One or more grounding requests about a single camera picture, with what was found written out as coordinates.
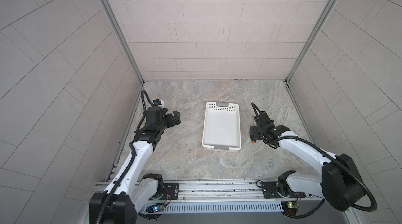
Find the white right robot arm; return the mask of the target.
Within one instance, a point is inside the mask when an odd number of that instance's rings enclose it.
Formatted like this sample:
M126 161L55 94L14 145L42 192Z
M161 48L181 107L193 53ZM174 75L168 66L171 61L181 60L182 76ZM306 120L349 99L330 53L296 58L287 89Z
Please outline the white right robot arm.
M283 215L297 219L306 218L317 211L324 202L333 208L345 211L352 207L361 211L373 212L378 204L375 197L364 184L351 157L329 153L313 143L299 137L284 125L276 126L265 111L254 110L255 126L250 128L252 142L262 140L273 149L282 148L297 155L313 167L319 176L304 175L289 170L277 178L276 185L257 181L257 187L266 192L277 193L282 198L290 198L298 193L311 194L321 198L321 202L310 212L297 216Z

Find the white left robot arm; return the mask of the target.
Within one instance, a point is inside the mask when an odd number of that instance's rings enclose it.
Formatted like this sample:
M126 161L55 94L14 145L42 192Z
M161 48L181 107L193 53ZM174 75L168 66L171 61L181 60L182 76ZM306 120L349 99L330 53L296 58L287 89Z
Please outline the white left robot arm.
M143 178L140 174L164 131L180 123L178 111L169 114L167 108L151 106L143 112L125 163L104 192L93 194L90 200L91 224L134 224L145 203L163 194L161 174L150 173Z

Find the white perforated plastic bin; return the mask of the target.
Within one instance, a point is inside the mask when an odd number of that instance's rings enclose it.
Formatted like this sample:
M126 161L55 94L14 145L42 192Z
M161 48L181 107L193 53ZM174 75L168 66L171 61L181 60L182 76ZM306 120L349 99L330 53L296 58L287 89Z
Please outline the white perforated plastic bin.
M213 151L237 152L241 149L238 104L206 103L202 146L205 150Z

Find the right green circuit board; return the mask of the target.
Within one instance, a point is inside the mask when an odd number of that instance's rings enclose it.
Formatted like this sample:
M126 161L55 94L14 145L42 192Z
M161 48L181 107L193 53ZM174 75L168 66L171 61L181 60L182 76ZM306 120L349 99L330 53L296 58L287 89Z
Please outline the right green circuit board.
M289 215L291 217L297 216L300 205L297 202L291 202L291 201L282 201L281 202L283 215Z

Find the green circuit board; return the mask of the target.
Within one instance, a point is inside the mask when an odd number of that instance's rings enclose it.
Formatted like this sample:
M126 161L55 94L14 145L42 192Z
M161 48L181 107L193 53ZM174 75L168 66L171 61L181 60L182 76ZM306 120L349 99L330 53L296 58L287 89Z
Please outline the green circuit board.
M289 215L291 217L297 216L300 205L297 202L291 202L291 201L282 201L281 202L283 215Z
M162 212L165 209L164 204L154 204L151 205L147 208L146 212L147 213L157 213L157 212Z

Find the left green circuit board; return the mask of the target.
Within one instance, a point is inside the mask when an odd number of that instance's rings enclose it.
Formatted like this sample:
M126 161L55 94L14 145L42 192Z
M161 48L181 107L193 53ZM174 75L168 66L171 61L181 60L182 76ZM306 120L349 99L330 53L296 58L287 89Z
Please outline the left green circuit board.
M165 209L164 204L154 204L151 205L147 208L146 212L147 213L157 213L157 212L162 212Z

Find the right aluminium corner profile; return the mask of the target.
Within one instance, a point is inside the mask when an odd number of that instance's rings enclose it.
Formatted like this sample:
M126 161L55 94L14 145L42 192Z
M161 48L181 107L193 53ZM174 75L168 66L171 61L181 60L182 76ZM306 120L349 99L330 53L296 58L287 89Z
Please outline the right aluminium corner profile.
M332 10L336 6L338 0L328 0L326 3L322 13L319 16L317 23L315 24L311 34L308 37L308 40L305 42L298 58L296 59L289 75L285 79L287 84L290 84L292 78L295 76L299 66L301 65L303 59L306 57L308 51L310 50L311 46L313 45L314 41L316 40L318 34L322 30L325 22L327 21L328 17L330 16Z

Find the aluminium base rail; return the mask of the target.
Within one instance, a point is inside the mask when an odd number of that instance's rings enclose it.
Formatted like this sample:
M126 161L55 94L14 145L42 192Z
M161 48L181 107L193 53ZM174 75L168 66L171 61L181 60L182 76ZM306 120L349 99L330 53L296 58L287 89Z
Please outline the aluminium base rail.
M277 183L274 179L165 181L163 194L150 198L139 213L155 217L159 214L283 212L282 201L297 202L300 207L321 201L305 193L282 198L257 187L257 181ZM147 208L154 204L164 204L164 211L147 213Z

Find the aluminium corner wall profile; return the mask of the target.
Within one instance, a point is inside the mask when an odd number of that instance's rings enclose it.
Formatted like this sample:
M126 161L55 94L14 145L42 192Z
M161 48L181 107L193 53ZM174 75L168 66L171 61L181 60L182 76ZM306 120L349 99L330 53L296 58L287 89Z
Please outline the aluminium corner wall profile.
M113 10L112 10L112 7L111 7L109 1L108 0L99 0L99 2L100 2L101 6L102 6L102 8L103 8L103 10L105 12L106 18L108 19L108 21L111 24L111 27L112 27L115 35L116 35L116 38L117 38L119 44L121 45L124 53L128 57L129 62L131 63L131 65L134 68L136 76L138 77L141 85L143 86L144 79L143 79L143 77L142 77L142 75L140 73L140 70L139 70L137 64L135 63L135 59L134 59L134 57L132 55L132 52L130 51L130 49L128 47L128 44L127 44L127 42L126 42L126 40L124 38L122 30L121 30L121 28L119 26L119 23L117 22L117 19L116 19L114 13L113 13Z

